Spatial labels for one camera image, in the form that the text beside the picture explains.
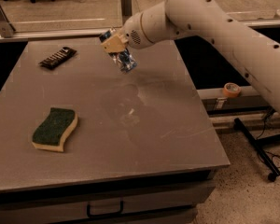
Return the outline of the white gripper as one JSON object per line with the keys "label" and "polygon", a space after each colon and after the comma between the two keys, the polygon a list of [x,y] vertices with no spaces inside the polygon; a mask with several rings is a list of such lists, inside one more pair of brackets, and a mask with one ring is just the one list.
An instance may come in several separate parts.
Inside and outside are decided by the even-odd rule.
{"label": "white gripper", "polygon": [[121,27],[121,33],[111,34],[109,31],[100,35],[101,46],[107,53],[118,53],[126,49],[127,44],[134,49],[150,46],[142,29],[142,13],[131,16]]}

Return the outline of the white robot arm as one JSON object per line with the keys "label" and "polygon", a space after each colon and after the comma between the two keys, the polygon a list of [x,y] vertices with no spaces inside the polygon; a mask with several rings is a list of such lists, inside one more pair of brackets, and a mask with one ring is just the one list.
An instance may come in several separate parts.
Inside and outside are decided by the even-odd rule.
{"label": "white robot arm", "polygon": [[280,44],[227,15],[215,0],[164,0],[102,35],[107,53],[199,36],[280,114]]}

